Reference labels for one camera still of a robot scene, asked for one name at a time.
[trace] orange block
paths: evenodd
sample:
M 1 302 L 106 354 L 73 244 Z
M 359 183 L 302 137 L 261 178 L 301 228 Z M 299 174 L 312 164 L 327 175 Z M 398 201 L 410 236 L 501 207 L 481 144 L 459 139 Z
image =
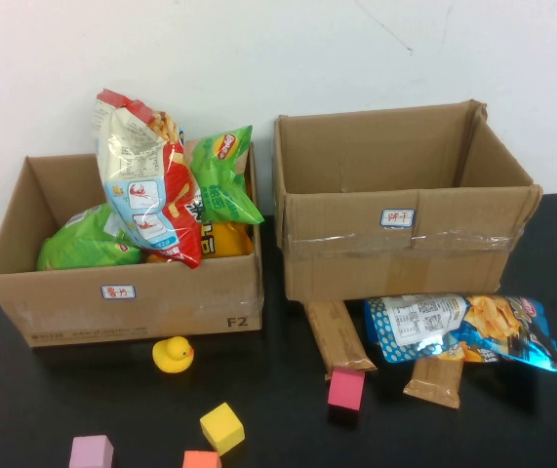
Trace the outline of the orange block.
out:
M 216 451 L 187 450 L 182 468 L 221 468 L 221 460 Z

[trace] rubber duck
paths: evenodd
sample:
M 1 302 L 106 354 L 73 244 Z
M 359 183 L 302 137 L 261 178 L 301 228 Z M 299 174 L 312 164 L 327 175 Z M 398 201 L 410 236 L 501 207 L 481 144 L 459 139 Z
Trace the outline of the rubber duck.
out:
M 193 362 L 193 348 L 182 336 L 158 341 L 152 348 L 152 359 L 161 371 L 179 373 Z

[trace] table surface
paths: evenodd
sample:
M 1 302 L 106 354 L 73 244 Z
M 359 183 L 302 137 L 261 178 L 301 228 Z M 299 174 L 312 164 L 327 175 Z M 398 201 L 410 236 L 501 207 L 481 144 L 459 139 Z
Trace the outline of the table surface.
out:
M 557 373 L 520 363 L 465 367 L 460 410 L 402 395 L 412 364 L 374 349 L 356 427 L 331 424 L 328 385 L 298 303 L 283 294 L 271 221 L 262 228 L 264 328 L 191 337 L 196 359 L 160 373 L 153 341 L 30 350 L 0 309 L 0 467 L 64 467 L 72 438 L 106 434 L 116 466 L 176 467 L 209 449 L 198 419 L 226 401 L 246 442 L 229 467 L 557 464 Z M 557 195 L 545 196 L 508 262 L 502 292 L 545 305 L 557 339 Z M 348 304 L 363 335 L 362 303 Z

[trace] pink block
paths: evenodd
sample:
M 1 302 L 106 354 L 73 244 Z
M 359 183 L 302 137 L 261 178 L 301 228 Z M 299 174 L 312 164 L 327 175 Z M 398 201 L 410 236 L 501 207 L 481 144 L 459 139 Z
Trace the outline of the pink block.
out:
M 328 404 L 358 411 L 363 397 L 365 374 L 359 370 L 336 367 L 330 381 Z
M 106 436 L 75 437 L 70 468 L 111 468 L 113 446 Z
M 187 450 L 182 468 L 221 468 L 221 460 L 216 451 Z

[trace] foam cube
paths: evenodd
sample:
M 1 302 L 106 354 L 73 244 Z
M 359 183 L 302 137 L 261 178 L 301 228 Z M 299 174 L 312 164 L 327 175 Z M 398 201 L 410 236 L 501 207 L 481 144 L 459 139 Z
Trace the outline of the foam cube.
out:
M 224 455 L 246 438 L 243 424 L 226 403 L 202 416 L 200 426 L 202 433 L 219 455 Z
M 75 437 L 70 468 L 111 468 L 113 446 L 106 436 Z
M 182 468 L 221 468 L 221 460 L 216 451 L 187 450 Z
M 358 412 L 363 398 L 365 374 L 359 370 L 336 367 L 330 381 L 328 404 L 339 409 Z

